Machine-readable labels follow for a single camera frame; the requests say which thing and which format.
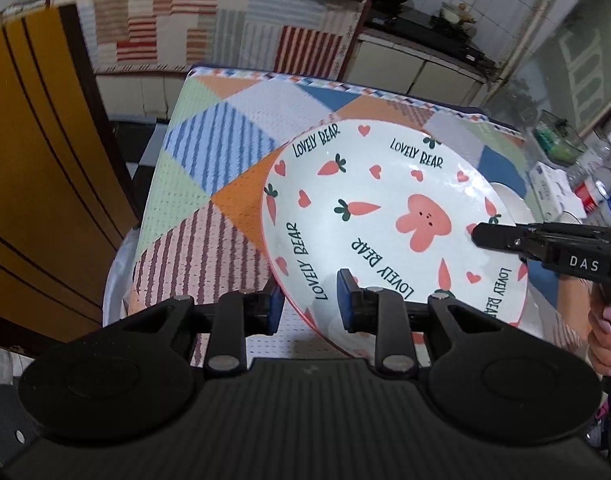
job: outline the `pink bunny face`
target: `pink bunny face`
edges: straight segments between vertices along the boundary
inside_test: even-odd
[[[435,236],[445,236],[452,231],[452,222],[441,206],[425,195],[412,195],[408,198],[410,212],[396,221],[399,233],[414,231],[410,239],[410,249],[415,253],[427,250]]]

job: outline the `metal bolt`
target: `metal bolt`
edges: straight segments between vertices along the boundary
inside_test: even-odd
[[[400,354],[388,355],[382,362],[383,366],[393,372],[407,372],[414,366],[414,359]]]
[[[231,355],[216,355],[210,358],[207,365],[218,372],[229,372],[239,365],[239,360]]]

